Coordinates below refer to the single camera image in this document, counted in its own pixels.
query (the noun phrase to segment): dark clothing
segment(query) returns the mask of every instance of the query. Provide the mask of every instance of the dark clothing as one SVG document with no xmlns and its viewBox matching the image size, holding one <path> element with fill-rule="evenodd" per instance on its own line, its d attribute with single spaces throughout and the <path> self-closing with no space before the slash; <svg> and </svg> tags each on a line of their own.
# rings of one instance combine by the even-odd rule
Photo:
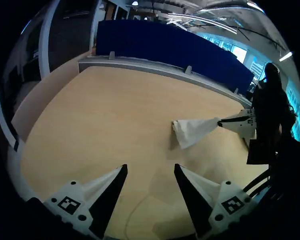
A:
<svg viewBox="0 0 300 240">
<path fill-rule="evenodd" d="M 253 96 L 257 122 L 257 140 L 265 144 L 269 152 L 274 152 L 275 138 L 282 127 L 282 135 L 291 136 L 291 128 L 296 116 L 290 109 L 286 93 L 280 86 L 264 83 L 262 88 L 256 87 Z"/>
</svg>

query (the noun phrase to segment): bright window light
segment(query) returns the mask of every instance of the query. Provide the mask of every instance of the bright window light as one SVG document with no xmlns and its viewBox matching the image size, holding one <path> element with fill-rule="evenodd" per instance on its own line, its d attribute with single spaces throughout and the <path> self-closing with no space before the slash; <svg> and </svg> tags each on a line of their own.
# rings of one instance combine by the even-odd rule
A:
<svg viewBox="0 0 300 240">
<path fill-rule="evenodd" d="M 247 54 L 247 51 L 242 48 L 239 48 L 237 46 L 234 46 L 232 53 L 237 57 L 239 62 L 241 62 L 243 64 L 244 58 L 246 57 L 246 54 Z"/>
<path fill-rule="evenodd" d="M 282 58 L 279 59 L 280 62 L 282 62 L 283 60 L 286 60 L 287 58 L 292 56 L 292 52 L 287 53 L 285 56 L 283 56 Z"/>
<path fill-rule="evenodd" d="M 262 9 L 261 9 L 257 4 L 255 4 L 255 3 L 247 2 L 247 5 L 249 5 L 250 7 L 256 8 L 256 9 L 258 9 L 259 11 L 261 11 L 261 12 L 264 13 L 264 10 L 262 10 Z"/>
</svg>

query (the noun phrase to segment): round table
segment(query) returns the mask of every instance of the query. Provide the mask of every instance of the round table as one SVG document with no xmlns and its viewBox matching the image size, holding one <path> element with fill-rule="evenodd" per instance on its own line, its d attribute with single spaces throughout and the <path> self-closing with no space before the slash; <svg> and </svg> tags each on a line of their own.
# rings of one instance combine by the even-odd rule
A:
<svg viewBox="0 0 300 240">
<path fill-rule="evenodd" d="M 242 106 L 177 79 L 89 67 L 48 104 L 26 141 L 22 174 L 45 200 L 70 180 L 82 184 L 127 164 L 128 176 L 106 235 L 168 239 L 194 232 L 174 177 L 174 164 L 220 183 L 245 186 L 266 169 L 248 166 L 233 132 L 217 128 L 181 150 L 171 121 L 227 117 Z"/>
</svg>

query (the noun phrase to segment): ceiling light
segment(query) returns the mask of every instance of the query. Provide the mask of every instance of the ceiling light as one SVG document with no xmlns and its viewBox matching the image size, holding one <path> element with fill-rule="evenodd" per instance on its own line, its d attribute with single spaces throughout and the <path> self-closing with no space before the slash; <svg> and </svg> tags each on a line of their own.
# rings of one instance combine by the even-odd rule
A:
<svg viewBox="0 0 300 240">
<path fill-rule="evenodd" d="M 181 21 L 182 21 L 182 19 L 177 19 L 177 20 L 170 19 L 170 21 L 167 22 L 167 24 L 171 24 L 171 23 L 173 23 L 173 22 L 181 22 Z"/>
<path fill-rule="evenodd" d="M 177 22 L 172 21 L 173 24 L 177 25 L 179 28 L 182 28 L 183 30 L 187 31 L 187 29 L 184 26 L 181 26 Z"/>
<path fill-rule="evenodd" d="M 292 56 L 292 52 L 287 53 L 285 56 L 283 56 L 282 58 L 279 59 L 280 62 L 282 62 L 283 60 L 286 60 L 287 58 Z"/>
<path fill-rule="evenodd" d="M 256 9 L 258 9 L 259 11 L 261 11 L 261 12 L 264 13 L 264 10 L 262 10 L 257 4 L 252 3 L 252 2 L 247 2 L 247 4 L 248 4 L 250 7 L 256 8 Z"/>
<path fill-rule="evenodd" d="M 215 22 L 215 21 L 212 21 L 212 20 L 209 20 L 209 19 L 206 19 L 206 18 L 200 18 L 200 17 L 185 15 L 185 14 L 171 14 L 171 13 L 169 13 L 168 16 L 182 17 L 182 18 L 188 18 L 188 19 L 198 20 L 198 21 L 201 21 L 201 22 L 210 23 L 210 24 L 213 24 L 213 25 L 218 26 L 220 28 L 223 28 L 225 30 L 228 30 L 229 32 L 237 34 L 237 31 L 235 29 L 233 29 L 233 28 L 231 28 L 227 25 L 224 25 L 222 23 Z"/>
</svg>

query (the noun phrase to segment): long dark hair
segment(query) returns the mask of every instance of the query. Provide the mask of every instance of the long dark hair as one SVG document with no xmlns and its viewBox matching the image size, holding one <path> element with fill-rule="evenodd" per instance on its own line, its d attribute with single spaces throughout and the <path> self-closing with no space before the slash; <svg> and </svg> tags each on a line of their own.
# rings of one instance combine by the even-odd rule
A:
<svg viewBox="0 0 300 240">
<path fill-rule="evenodd" d="M 273 100 L 272 102 L 276 103 L 273 107 L 279 108 L 280 110 L 279 115 L 282 133 L 290 133 L 296 121 L 297 115 L 289 103 L 285 91 L 282 89 L 279 70 L 274 64 L 267 63 L 264 72 L 267 79 L 265 89 L 268 92 L 270 99 Z"/>
</svg>

